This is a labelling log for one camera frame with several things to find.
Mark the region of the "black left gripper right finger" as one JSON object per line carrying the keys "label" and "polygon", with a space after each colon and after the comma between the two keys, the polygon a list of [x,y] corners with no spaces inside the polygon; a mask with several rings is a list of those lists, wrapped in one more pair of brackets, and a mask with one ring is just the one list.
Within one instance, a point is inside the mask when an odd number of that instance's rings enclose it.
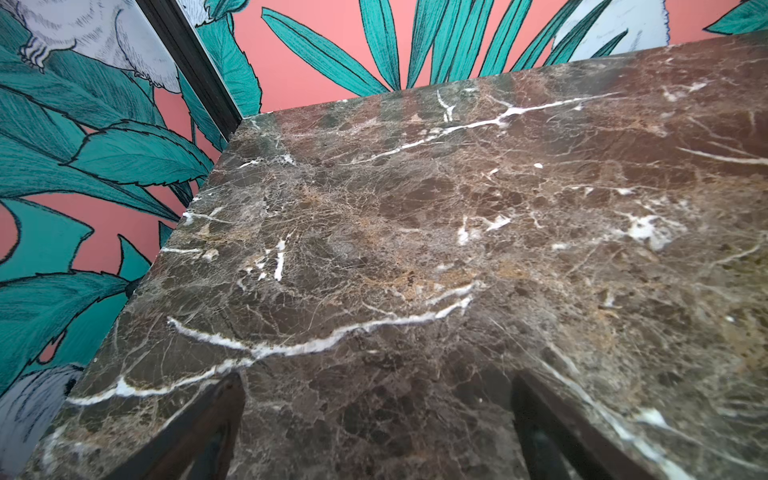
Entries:
{"label": "black left gripper right finger", "polygon": [[652,477],[528,370],[513,376],[511,410],[532,479]]}

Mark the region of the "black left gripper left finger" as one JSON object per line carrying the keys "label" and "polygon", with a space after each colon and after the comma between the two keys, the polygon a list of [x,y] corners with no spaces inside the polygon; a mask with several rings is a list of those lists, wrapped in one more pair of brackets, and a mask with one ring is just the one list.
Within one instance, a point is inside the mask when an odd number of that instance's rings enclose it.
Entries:
{"label": "black left gripper left finger", "polygon": [[241,376],[207,388],[108,479],[225,479],[245,407]]}

